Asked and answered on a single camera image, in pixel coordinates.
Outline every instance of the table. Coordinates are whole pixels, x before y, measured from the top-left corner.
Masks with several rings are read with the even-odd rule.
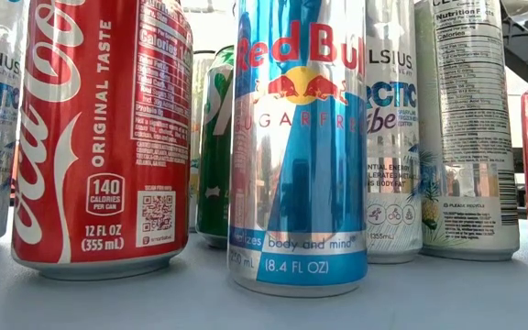
[[[93,282],[47,280],[0,241],[0,330],[364,329],[528,330],[528,233],[510,262],[419,256],[371,265],[362,286],[323,299],[247,291],[226,271],[226,253],[197,234],[168,269]]]

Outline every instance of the nutrition facts label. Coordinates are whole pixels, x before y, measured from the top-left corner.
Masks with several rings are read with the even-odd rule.
[[[512,169],[498,0],[434,1],[445,163]]]
[[[137,165],[188,162],[193,50],[182,17],[160,1],[139,0],[132,138]]]

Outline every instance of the green can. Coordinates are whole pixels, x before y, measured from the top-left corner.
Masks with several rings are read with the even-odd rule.
[[[214,248],[227,247],[234,47],[217,52],[205,77],[199,166],[197,233]]]

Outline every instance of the blue and silver can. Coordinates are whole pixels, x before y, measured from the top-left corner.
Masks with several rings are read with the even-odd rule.
[[[240,0],[228,266],[321,297],[367,272],[364,1]]]

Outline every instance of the can rim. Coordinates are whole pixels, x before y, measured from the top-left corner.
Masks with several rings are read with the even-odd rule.
[[[215,54],[215,50],[196,50],[192,54]]]
[[[225,47],[221,48],[220,50],[218,50],[217,53],[215,54],[215,56],[219,55],[220,52],[222,52],[224,50],[227,50],[228,48],[234,48],[234,47],[235,47],[234,45],[225,46]]]

